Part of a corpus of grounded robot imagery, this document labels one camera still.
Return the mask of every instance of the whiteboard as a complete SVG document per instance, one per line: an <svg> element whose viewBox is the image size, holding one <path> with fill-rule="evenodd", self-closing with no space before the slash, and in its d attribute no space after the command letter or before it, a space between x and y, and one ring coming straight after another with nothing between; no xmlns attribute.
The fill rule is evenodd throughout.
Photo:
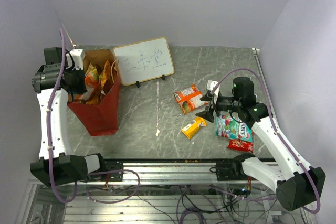
<svg viewBox="0 0 336 224"><path fill-rule="evenodd" d="M175 72L166 38L115 47L113 52L119 60L121 82L124 86Z"/></svg>

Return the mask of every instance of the yellow snack package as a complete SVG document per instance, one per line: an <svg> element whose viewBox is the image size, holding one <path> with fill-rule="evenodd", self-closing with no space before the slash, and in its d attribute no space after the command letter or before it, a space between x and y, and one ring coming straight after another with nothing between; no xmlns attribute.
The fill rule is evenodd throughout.
<svg viewBox="0 0 336 224"><path fill-rule="evenodd" d="M203 118L196 117L191 123L181 129L188 139L191 139L200 127L205 127L206 122Z"/></svg>

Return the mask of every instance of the chip bag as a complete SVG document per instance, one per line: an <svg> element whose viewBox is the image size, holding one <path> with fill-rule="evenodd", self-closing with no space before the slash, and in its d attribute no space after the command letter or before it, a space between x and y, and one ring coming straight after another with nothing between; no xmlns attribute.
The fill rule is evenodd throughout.
<svg viewBox="0 0 336 224"><path fill-rule="evenodd" d="M253 143L242 141L239 139L230 139L230 143L227 148L237 150L237 151L253 153Z"/></svg>
<svg viewBox="0 0 336 224"><path fill-rule="evenodd" d="M85 86L87 89L87 92L84 94L69 94L69 102L76 102L76 103L86 103L90 99L92 99L94 93L100 86L100 80L99 75L97 72L97 69L90 64L88 66L87 72L85 74Z"/></svg>
<svg viewBox="0 0 336 224"><path fill-rule="evenodd" d="M183 127L181 131L188 139L191 139L201 127L205 126L205 120L203 118L196 117L195 120Z"/></svg>
<svg viewBox="0 0 336 224"><path fill-rule="evenodd" d="M215 135L234 140L238 139L253 142L252 130L246 123L239 123L239 117L236 117L235 120L229 115L218 116L216 118Z"/></svg>
<svg viewBox="0 0 336 224"><path fill-rule="evenodd" d="M200 100L202 93L193 84L190 88L174 92L175 100L179 104L183 114L197 109L200 106L208 104Z"/></svg>

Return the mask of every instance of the table surface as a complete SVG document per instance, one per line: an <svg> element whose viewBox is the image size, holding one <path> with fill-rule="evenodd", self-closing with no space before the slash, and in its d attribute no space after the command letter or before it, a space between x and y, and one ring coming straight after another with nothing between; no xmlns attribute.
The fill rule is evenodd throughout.
<svg viewBox="0 0 336 224"><path fill-rule="evenodd" d="M111 49L114 46L79 46L89 49ZM256 58L250 48L231 47L170 47L175 74L166 80L155 79L121 87L118 104L119 129L115 135L90 136L74 113L68 109L69 140L76 155L101 153L104 158L233 158L242 152L229 150L229 140L215 136L215 124L208 123L191 140L181 132L195 113L204 106L183 115L173 92L193 83L204 93L209 79L220 80L238 67L259 73ZM222 95L231 95L232 80L247 76L255 84L258 102L265 102L261 85L247 71L238 71L221 85ZM254 136L254 153L259 158L271 158L263 142Z"/></svg>

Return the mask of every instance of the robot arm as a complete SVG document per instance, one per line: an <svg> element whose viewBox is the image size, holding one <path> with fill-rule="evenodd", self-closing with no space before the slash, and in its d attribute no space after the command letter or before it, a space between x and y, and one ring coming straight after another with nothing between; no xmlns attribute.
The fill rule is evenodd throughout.
<svg viewBox="0 0 336 224"><path fill-rule="evenodd" d="M41 111L41 149L39 161L30 164L31 173L46 186L50 187L49 151L47 138L47 105L55 85L61 63L61 48L46 48L44 50L46 64L35 74L32 85ZM66 69L63 72L60 88L55 93L51 109L51 139L53 141L53 169L55 184L63 185L79 180L87 181L88 174L94 171L104 171L104 160L100 154L85 157L74 155L68 140L67 102L69 93L81 94L86 92L82 49L74 49L67 53Z"/></svg>
<svg viewBox="0 0 336 224"><path fill-rule="evenodd" d="M246 153L234 158L235 172L251 176L268 186L276 193L279 202L286 210L293 211L316 201L306 174L280 140L278 134L282 136L291 150L299 157L302 165L308 170L319 195L321 195L324 185L324 171L320 167L313 168L309 162L300 156L283 134L275 119L269 117L266 105L256 102L253 82L247 77L235 78L233 80L232 97L222 96L218 91L219 88L214 94L211 94L210 91L217 84L216 81L208 82L208 92L201 100L208 101L209 105L205 111L196 115L214 122L214 111L217 116L220 116L222 111L228 112L230 115L233 112L238 113L241 121L246 123L260 137L280 168L280 170L272 168L261 162L252 153ZM274 120L276 130L273 129L271 120Z"/></svg>

